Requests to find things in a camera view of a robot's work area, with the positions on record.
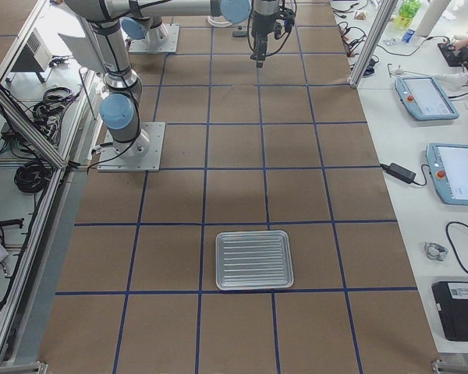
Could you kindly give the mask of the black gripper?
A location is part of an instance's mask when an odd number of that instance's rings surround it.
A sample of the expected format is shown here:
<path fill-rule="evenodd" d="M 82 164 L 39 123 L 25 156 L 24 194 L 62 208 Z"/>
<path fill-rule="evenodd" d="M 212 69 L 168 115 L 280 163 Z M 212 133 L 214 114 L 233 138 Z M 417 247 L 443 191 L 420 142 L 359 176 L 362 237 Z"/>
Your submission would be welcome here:
<path fill-rule="evenodd" d="M 251 36 L 253 37 L 253 43 L 250 58 L 256 61 L 258 69 L 261 69 L 264 65 L 268 46 L 267 36 L 274 31 L 277 17 L 278 12 L 265 15 L 252 11 Z"/>

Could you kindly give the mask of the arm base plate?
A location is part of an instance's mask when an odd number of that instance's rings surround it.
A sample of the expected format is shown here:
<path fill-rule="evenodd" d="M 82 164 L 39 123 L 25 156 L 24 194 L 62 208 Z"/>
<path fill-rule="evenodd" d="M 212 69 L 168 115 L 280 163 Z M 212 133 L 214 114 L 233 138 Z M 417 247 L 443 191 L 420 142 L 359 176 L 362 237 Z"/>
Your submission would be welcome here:
<path fill-rule="evenodd" d="M 150 28 L 147 33 L 140 28 L 128 34 L 129 53 L 134 55 L 175 54 L 179 39 L 178 24 L 164 24 Z"/>
<path fill-rule="evenodd" d="M 127 146 L 116 143 L 101 150 L 99 172 L 141 172 L 160 170 L 165 137 L 164 122 L 141 122 L 141 134 L 122 156 Z"/>

